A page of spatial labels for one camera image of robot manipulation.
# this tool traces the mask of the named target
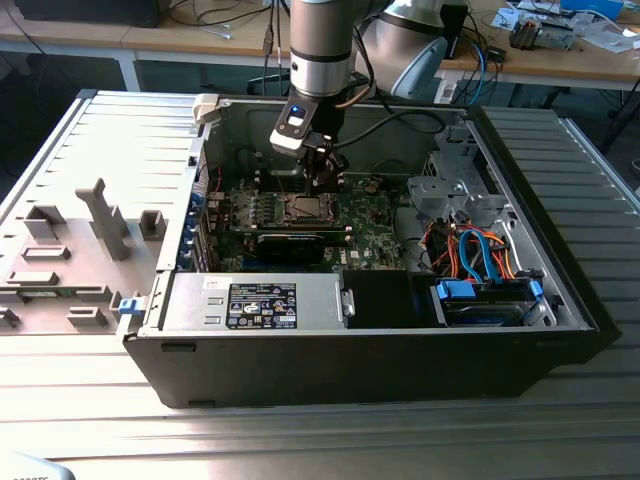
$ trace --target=connector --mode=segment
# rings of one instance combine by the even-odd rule
[[[273,27],[267,27],[264,32],[264,40],[262,42],[262,54],[270,56],[273,53]]]

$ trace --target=cable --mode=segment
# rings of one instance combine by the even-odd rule
[[[387,113],[389,113],[390,115],[394,115],[395,114],[393,109],[389,106],[389,104],[385,100],[384,94],[379,89],[376,89],[375,97],[380,102],[380,104],[383,106],[383,108],[387,111]],[[422,129],[416,127],[415,125],[411,124],[410,122],[407,122],[404,118],[398,118],[397,120],[398,120],[399,123],[403,124],[405,127],[407,127],[410,130],[413,130],[414,132],[426,133],[426,134],[433,133],[433,132],[422,130]]]
[[[282,40],[280,35],[280,6],[276,6],[276,31],[278,34],[278,93],[284,95],[282,91]]]
[[[13,15],[11,14],[11,10],[9,9],[9,2],[6,3],[6,5],[4,6],[4,9],[7,11],[7,15],[9,15],[9,18],[11,19],[13,24],[18,28],[18,30],[20,30],[20,32],[22,32],[22,34],[25,36],[25,38],[27,40],[29,40],[31,45],[33,45],[42,55],[44,55],[44,57],[47,59],[47,62],[51,62],[53,64],[53,66],[56,67],[56,70],[58,70],[60,72],[60,74],[65,78],[65,80],[67,82],[69,82],[69,85],[71,85],[76,90],[80,90],[80,87],[78,85],[76,85],[76,83],[73,80],[71,80],[71,77],[69,77],[69,75],[67,75],[66,72],[64,70],[62,70],[62,68],[60,68],[60,65],[58,65],[58,63],[56,61],[54,61],[52,58],[50,58],[49,55],[47,55],[45,53],[45,51],[42,50],[42,48],[40,48],[40,45],[38,45],[33,40],[33,38],[31,38],[31,36],[27,32],[24,31],[24,29],[20,26],[20,24],[16,21],[16,19],[13,18]]]
[[[547,13],[547,14],[551,14],[551,15],[557,15],[556,12],[551,10],[556,4],[556,0],[553,0],[553,2],[551,3],[551,7],[550,8],[539,7],[539,6],[536,5],[536,3],[537,3],[536,0],[531,0],[531,5],[534,6],[534,8],[536,9],[537,12],[539,12],[539,13]]]
[[[291,10],[289,9],[289,5],[287,5],[286,0],[280,0],[280,6],[284,10],[284,13],[287,14],[287,17],[291,18]]]
[[[493,263],[491,263],[491,249],[489,248],[489,242],[487,242],[487,238],[482,233],[478,232],[475,229],[465,230],[465,232],[460,236],[460,244],[458,248],[460,254],[460,262],[462,263],[463,268],[467,272],[469,272],[469,274],[473,278],[475,278],[478,283],[482,283],[482,277],[478,274],[478,272],[471,268],[471,265],[469,265],[469,262],[467,260],[467,250],[465,247],[466,241],[470,235],[475,235],[480,242],[480,248],[482,249],[482,258],[484,259],[484,268],[487,272],[487,276],[489,277],[489,279],[500,283],[502,280],[498,275],[495,267],[493,266]]]
[[[362,100],[364,97],[368,95],[368,93],[373,88],[373,84],[375,82],[373,66],[371,65],[371,61],[369,60],[369,55],[367,54],[367,51],[364,46],[364,41],[362,40],[362,36],[360,35],[360,32],[358,31],[357,27],[353,27],[353,40],[354,40],[354,43],[356,44],[356,48],[358,49],[358,51],[360,52],[360,55],[362,56],[362,60],[364,60],[364,63],[367,66],[367,73],[369,74],[369,83],[365,88],[360,90],[357,94],[355,94],[346,102],[335,105],[335,108],[337,110],[344,110],[358,103],[360,100]]]
[[[482,47],[482,50],[483,51],[487,50],[489,48],[489,42],[487,42],[487,38],[480,33],[480,30],[478,29],[478,24],[476,23],[476,19],[473,18],[473,16],[470,13],[467,13],[467,17],[469,17],[469,20],[471,20],[471,23],[473,24],[473,30],[465,26],[463,26],[462,28],[475,33],[476,37],[478,37],[478,43],[480,44],[480,47]]]
[[[493,60],[493,63],[495,64],[495,66],[496,66],[496,72],[494,73],[494,75],[489,80],[487,80],[485,82],[483,88],[485,88],[486,91],[481,92],[480,95],[478,95],[478,98],[482,98],[482,97],[486,96],[487,94],[490,94],[488,102],[491,102],[491,98],[493,97],[493,94],[496,91],[496,88],[498,88],[498,75],[502,72],[502,68],[503,68],[502,62],[499,62],[496,59],[492,59],[492,60]]]
[[[353,137],[353,138],[351,138],[349,140],[345,140],[345,141],[342,141],[342,142],[335,143],[333,145],[333,147],[334,148],[344,148],[344,147],[348,147],[349,145],[353,145],[354,143],[359,142],[363,138],[371,135],[373,132],[378,130],[380,127],[386,125],[390,121],[395,120],[396,118],[406,117],[408,115],[420,115],[420,116],[424,116],[424,117],[429,117],[429,118],[435,120],[436,122],[438,122],[439,127],[436,130],[433,130],[433,131],[430,131],[430,132],[426,132],[425,131],[424,133],[436,134],[436,133],[443,132],[445,130],[445,128],[447,128],[447,124],[445,123],[445,121],[442,119],[442,117],[440,115],[437,115],[437,114],[435,114],[435,113],[433,113],[433,112],[431,112],[429,110],[410,110],[410,111],[406,111],[406,112],[398,112],[398,113],[394,113],[393,115],[389,115],[388,117],[383,118],[378,123],[376,123],[373,126],[369,127],[364,132],[360,133],[359,135],[356,135],[355,137]]]
[[[469,44],[473,45],[473,41],[468,39],[467,37],[460,37],[463,40],[466,40],[467,42],[469,42]],[[467,80],[467,83],[465,84],[464,88],[462,88],[460,90],[460,92],[458,92],[458,95],[451,101],[451,103],[456,103],[458,100],[460,100],[460,97],[462,97],[462,95],[464,95],[464,101],[467,101],[467,90],[469,89],[469,86],[471,85],[471,82],[473,81],[473,78],[476,76],[476,73],[478,73],[478,70],[480,70],[481,66],[482,66],[482,60],[480,60],[480,57],[478,57],[477,59],[478,64],[476,65],[475,70],[471,73],[471,76],[469,77],[469,80]]]
[[[511,270],[511,260],[509,259],[509,252],[504,252],[505,263],[507,264],[507,272],[509,272],[509,276],[511,280],[515,280],[516,276],[513,274],[513,270]]]
[[[640,107],[640,103],[636,103],[636,106],[631,109],[629,114],[622,115],[622,112],[624,112],[627,106],[631,104],[631,99],[635,98],[634,93],[636,92],[638,85],[640,85],[640,77],[638,77],[638,79],[636,80],[636,83],[633,85],[631,92],[629,92],[629,95],[627,95],[627,98],[622,106],[618,109],[616,114],[611,119],[611,123],[609,123],[609,127],[607,128],[604,140],[600,145],[600,151],[603,154],[606,154],[609,151],[611,145],[614,144],[620,133],[625,129],[627,124],[635,116],[635,111]]]
[[[395,163],[396,165],[400,165],[402,168],[405,168],[407,173],[409,175],[413,175],[413,172],[411,171],[411,169],[409,168],[409,165],[407,165],[406,163],[398,160],[397,158],[384,158],[382,160],[380,160],[379,162],[377,162],[372,168],[371,168],[371,175],[375,175],[376,173],[376,168],[378,168],[379,165],[382,165],[383,163]]]
[[[248,17],[249,15],[255,15],[257,13],[262,13],[262,12],[266,12],[267,10],[269,10],[271,7],[264,7],[264,8],[260,8],[258,10],[252,10],[251,12],[246,12],[243,13],[241,15],[236,15],[235,17],[232,18],[227,18],[225,20],[219,20],[217,22],[206,22],[206,23],[189,23],[189,22],[184,22],[182,20],[178,20],[174,15],[173,15],[173,11],[179,7],[180,5],[182,5],[183,3],[186,3],[189,0],[180,0],[178,3],[176,3],[174,6],[172,6],[171,8],[169,8],[169,17],[171,18],[171,20],[173,20],[176,23],[179,23],[180,25],[186,25],[188,27],[211,27],[213,25],[220,25],[222,23],[229,23],[229,22],[233,22],[235,20],[239,20],[241,18],[244,17]]]
[[[204,17],[205,15],[209,15],[210,13],[225,12],[225,11],[228,11],[228,10],[233,10],[234,8],[236,8],[238,5],[240,5],[242,3],[242,0],[236,0],[236,3],[234,3],[230,7],[210,8],[209,10],[205,10],[204,12],[196,13],[196,2],[195,2],[195,0],[191,0],[191,1],[193,3],[193,15],[194,15],[196,21],[200,21],[200,19],[202,17]]]
[[[607,22],[609,22],[610,25],[614,26],[615,28],[617,28],[618,30],[620,30],[621,32],[624,31],[624,28],[622,28],[620,25],[618,25],[616,22],[614,22],[613,20],[611,20],[609,17],[607,17],[606,15],[603,15],[600,12],[597,12],[596,10],[574,10],[574,12],[584,12],[584,13],[590,13],[591,15],[595,15],[596,17],[600,17],[603,20],[606,20]]]
[[[213,193],[218,193],[220,191],[220,185],[222,185],[222,168],[218,167],[218,184],[216,185],[216,189]]]
[[[262,53],[264,54],[264,65],[262,67],[262,96],[267,96],[267,65],[269,57],[273,53],[273,13],[275,9],[275,1],[269,6],[269,23],[264,32],[264,41],[262,43]]]
[[[478,84],[478,88],[476,89],[476,93],[473,96],[473,98],[471,99],[471,101],[469,102],[469,105],[473,105],[474,102],[478,99],[478,95],[480,95],[480,91],[482,90],[482,84],[484,82],[484,74],[487,71],[487,63],[486,63],[486,61],[484,59],[484,54],[482,53],[482,50],[475,43],[471,43],[471,45],[473,45],[473,47],[476,49],[476,52],[478,52],[478,55],[480,56],[480,62],[481,62],[481,65],[482,65],[482,73],[480,74],[480,83]]]

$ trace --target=black cable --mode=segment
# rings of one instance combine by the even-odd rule
[[[371,61],[369,60],[369,54],[367,53],[367,49],[364,46],[364,40],[362,39],[362,35],[360,35],[358,27],[353,27],[353,40],[356,44],[358,52],[360,52],[360,56],[362,57],[364,64],[367,67],[367,75],[369,75],[369,87],[373,87],[373,84],[376,81],[375,72],[373,71],[373,65],[371,65]]]
[[[382,120],[380,120],[375,125],[372,125],[368,129],[366,129],[364,132],[360,133],[359,135],[356,135],[355,137],[353,137],[353,138],[351,138],[349,140],[344,140],[342,142],[335,143],[333,145],[333,147],[334,148],[344,148],[344,147],[348,147],[349,145],[353,145],[354,143],[357,143],[360,140],[362,140],[363,138],[371,135],[373,132],[378,130],[380,127],[386,125],[390,121],[395,120],[396,118],[406,117],[408,115],[420,115],[420,116],[423,116],[423,117],[429,117],[429,118],[435,120],[436,122],[438,122],[438,124],[439,124],[438,129],[432,130],[432,131],[428,131],[428,132],[425,131],[424,133],[436,134],[436,133],[443,132],[444,129],[447,128],[447,124],[445,123],[445,121],[442,119],[442,117],[440,115],[437,115],[436,113],[433,113],[433,112],[431,112],[429,110],[410,110],[410,111],[406,111],[406,112],[399,112],[399,113],[394,113],[393,115],[389,115],[388,117],[385,117]]]
[[[192,1],[193,1],[193,8],[194,8],[194,10],[195,10],[196,2],[195,2],[195,0],[192,0]],[[236,3],[234,3],[234,4],[233,4],[232,6],[230,6],[230,7],[223,7],[223,8],[210,8],[209,10],[205,10],[204,12],[196,13],[196,14],[195,14],[196,21],[197,21],[197,22],[199,22],[199,21],[200,21],[200,19],[201,19],[202,17],[204,17],[205,15],[209,15],[210,13],[225,12],[225,11],[228,11],[228,10],[233,10],[233,9],[234,9],[234,8],[236,8],[238,5],[240,5],[241,3],[242,3],[242,0],[236,0]]]
[[[176,3],[171,8],[169,8],[169,17],[171,18],[171,20],[173,20],[176,23],[179,23],[180,25],[186,25],[188,27],[211,27],[213,25],[220,25],[222,23],[229,23],[229,22],[233,22],[235,20],[239,20],[239,19],[244,18],[244,17],[248,17],[249,15],[255,15],[257,13],[266,12],[267,10],[269,10],[271,8],[271,7],[264,7],[264,8],[260,8],[258,10],[252,10],[251,12],[246,12],[246,13],[243,13],[241,15],[236,15],[235,17],[232,17],[232,18],[227,18],[225,20],[219,20],[217,22],[189,23],[189,22],[183,22],[182,20],[178,20],[173,15],[173,11],[176,9],[176,7],[179,7],[180,5],[182,5],[183,3],[186,3],[188,1],[189,0],[180,0],[178,3]]]
[[[493,93],[496,91],[496,88],[498,88],[498,75],[500,75],[500,73],[502,72],[504,64],[501,61],[499,62],[497,59],[492,59],[492,61],[496,66],[496,71],[493,76],[487,82],[485,82],[485,86],[482,87],[482,91],[480,91],[478,98],[482,98],[487,94],[493,95]]]
[[[287,14],[287,17],[291,18],[291,10],[289,9],[289,5],[287,5],[287,0],[280,0],[280,5],[282,5],[284,13]]]
[[[362,57],[362,60],[364,61],[365,65],[367,67],[367,74],[369,75],[369,86],[373,87],[373,84],[375,82],[375,72],[373,70],[373,65],[371,65],[371,60],[369,59],[369,54],[367,53],[367,48],[364,45],[364,40],[362,39],[362,35],[360,34],[360,31],[358,30],[357,27],[353,29],[353,40],[354,40],[354,42],[356,44],[356,48],[358,49],[358,52],[360,53],[360,56]],[[383,108],[387,111],[387,113],[389,113],[390,115],[394,115],[395,114],[395,112],[389,106],[389,104],[387,103],[387,101],[384,98],[384,95],[382,94],[382,92],[379,89],[376,89],[375,96],[378,99],[378,101],[380,102],[380,104],[383,106]],[[398,118],[398,122],[402,123],[405,127],[410,128],[411,130],[413,130],[415,132],[427,133],[427,134],[433,133],[433,132],[421,130],[420,128],[415,127],[414,125],[412,125],[410,122],[407,122],[403,118]]]
[[[406,172],[409,175],[413,175],[413,172],[411,171],[411,168],[409,167],[409,165],[407,165],[406,163],[404,163],[401,160],[398,160],[397,158],[384,158],[384,159],[380,160],[373,167],[371,167],[371,175],[375,175],[376,174],[376,168],[378,168],[378,166],[382,165],[383,163],[394,163],[396,165],[400,165],[402,168],[404,168],[406,170]]]
[[[618,109],[618,112],[614,116],[614,120],[620,115],[620,113],[622,113],[622,110],[624,110],[625,107],[629,104],[629,100],[631,100],[631,97],[633,96],[633,94],[635,93],[636,89],[638,88],[638,85],[640,85],[640,77],[638,77],[638,80],[636,80],[636,83],[633,85],[633,88],[629,92],[629,95],[627,95],[626,100],[624,101],[622,106]]]
[[[553,10],[551,10],[551,8],[553,8],[556,4],[556,0],[553,0],[553,2],[551,3],[551,8],[542,8],[536,5],[536,3],[538,3],[536,0],[531,0],[531,5],[533,5],[533,7],[536,9],[535,11],[538,13],[544,13],[546,15],[557,15],[556,12],[554,12]]]
[[[267,96],[267,66],[269,64],[269,57],[273,53],[273,12],[275,9],[275,1],[271,2],[269,6],[269,23],[267,29],[264,32],[264,41],[262,43],[262,53],[264,54],[264,65],[262,66],[262,96]]]
[[[471,23],[473,24],[473,28],[467,27],[467,26],[463,26],[462,28],[464,30],[468,30],[471,33],[474,33],[478,39],[478,45],[480,47],[480,50],[482,50],[483,53],[486,54],[487,50],[489,49],[489,43],[487,42],[487,39],[484,35],[482,35],[480,33],[480,30],[478,29],[478,24],[476,23],[475,18],[473,18],[473,16],[471,15],[471,13],[467,12],[467,17],[469,17],[469,19],[471,20]],[[466,37],[460,37],[463,38],[467,41],[471,41]],[[471,85],[471,82],[473,82],[474,77],[476,76],[476,73],[478,73],[478,70],[480,70],[480,67],[482,66],[482,60],[478,57],[478,64],[476,65],[476,69],[473,71],[473,73],[471,73],[471,76],[469,77],[469,80],[467,80],[467,83],[465,84],[465,86],[460,89],[460,91],[458,92],[458,95],[451,101],[451,103],[456,103],[458,100],[460,100],[460,97],[462,97],[462,95],[464,95],[464,101],[466,103],[467,101],[467,91],[469,90],[469,86]]]
[[[480,70],[481,66],[482,66],[482,60],[480,59],[480,57],[478,57],[478,64],[476,65],[476,69],[471,73],[471,76],[467,80],[467,83],[465,84],[465,86],[463,88],[460,89],[460,91],[458,92],[458,95],[451,101],[451,103],[457,103],[458,100],[460,100],[460,97],[462,97],[462,95],[464,95],[464,99],[465,99],[465,103],[466,103],[466,101],[467,101],[467,90],[469,89],[469,86],[471,85],[471,82],[473,82],[473,78],[476,76],[476,73],[478,73],[478,70]]]
[[[69,82],[69,85],[71,85],[73,88],[75,88],[76,90],[80,90],[80,87],[78,85],[76,85],[76,83],[71,80],[71,77],[69,77],[69,75],[66,74],[66,72],[64,70],[62,70],[62,68],[60,67],[60,65],[58,65],[58,63],[53,60],[51,57],[49,57],[49,55],[47,55],[45,53],[44,50],[42,50],[42,48],[40,48],[40,45],[38,45],[33,38],[31,38],[31,36],[24,31],[24,29],[20,26],[20,24],[18,22],[16,22],[16,19],[13,18],[13,15],[11,14],[11,10],[9,9],[9,2],[7,2],[7,4],[5,5],[5,10],[7,11],[7,15],[9,15],[9,18],[11,19],[11,21],[13,22],[13,24],[18,28],[18,30],[20,30],[20,32],[22,32],[22,34],[24,35],[24,37],[29,40],[29,42],[31,43],[31,45],[33,45],[42,55],[44,55],[44,58],[47,59],[47,62],[51,62],[53,64],[54,67],[56,67],[56,70],[58,70],[60,72],[60,74],[65,78],[65,80],[67,82]]]
[[[280,96],[284,95],[282,91],[282,39],[280,38],[280,7],[276,6],[276,32],[278,34],[278,92]]]

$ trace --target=red cable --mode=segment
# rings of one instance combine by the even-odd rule
[[[222,184],[222,169],[218,167],[218,185],[216,185],[216,189],[213,191],[213,193],[218,193],[218,191],[220,190],[221,184]]]

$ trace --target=wooden desk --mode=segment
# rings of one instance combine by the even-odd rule
[[[197,11],[200,12],[211,8],[212,1],[196,0],[196,5]],[[260,1],[256,1],[253,4],[243,2],[233,10],[207,15],[206,19],[209,22],[216,22],[261,8],[263,6]],[[174,11],[174,16],[186,23],[193,23],[194,18],[190,2],[186,3],[184,8],[177,8]],[[249,56],[262,59],[264,58],[262,56],[262,42],[268,22],[269,11],[266,11],[232,22],[230,24],[232,28],[229,30],[211,27],[220,31],[228,31],[231,34],[231,39],[226,40],[206,30],[180,25],[171,19],[166,19],[159,28],[131,28],[122,38],[122,47],[133,50]],[[289,18],[282,10],[280,12],[280,24],[284,56],[289,57]]]
[[[37,52],[8,18],[4,11],[5,1],[8,0],[0,0],[0,4],[3,5],[0,10],[0,50]],[[196,0],[197,10],[211,8],[212,1]],[[211,14],[207,16],[207,20],[223,20],[260,8],[260,1],[254,1],[256,3],[253,5],[243,2],[231,11]],[[493,29],[484,24],[491,23],[494,17],[492,12],[503,7],[504,2],[471,0],[471,4],[479,29],[489,43],[507,51],[504,69],[499,75],[501,82],[629,90],[640,76],[640,61],[634,51],[614,54],[582,39],[576,40],[574,48],[569,52],[551,49],[512,49],[509,46],[508,31]],[[166,19],[157,29],[69,22],[30,22],[22,18],[13,3],[10,3],[10,8],[20,26],[48,54],[116,59],[120,63],[127,89],[132,91],[140,90],[135,70],[137,60],[261,66],[262,40],[269,18],[268,12],[263,12],[232,22],[232,29],[229,30],[232,38],[226,40],[197,27],[180,25],[171,19]],[[184,21],[193,21],[189,3],[178,8],[174,14]],[[287,66],[289,19],[284,12],[281,12],[281,20],[283,57]],[[637,20],[640,23],[640,15],[625,14],[621,20]],[[442,81],[437,100],[450,100],[456,84],[465,74],[468,76],[469,72],[476,68],[476,60],[470,50],[465,51],[464,48],[458,58],[443,62],[438,72]],[[275,64],[274,56],[270,65]]]
[[[570,51],[511,48],[509,31],[489,26],[495,12],[505,3],[501,0],[471,0],[471,4],[480,33],[490,45],[507,52],[504,68],[499,75],[501,82],[629,90],[640,77],[640,55],[633,49],[611,53],[581,38],[576,39]],[[625,12],[619,20],[640,24],[640,14]],[[466,25],[472,26],[469,20]],[[463,48],[466,51],[458,58],[443,62],[441,90],[454,89],[466,72],[476,68],[477,61],[471,55],[470,48]],[[495,70],[493,65],[489,65],[489,68]]]

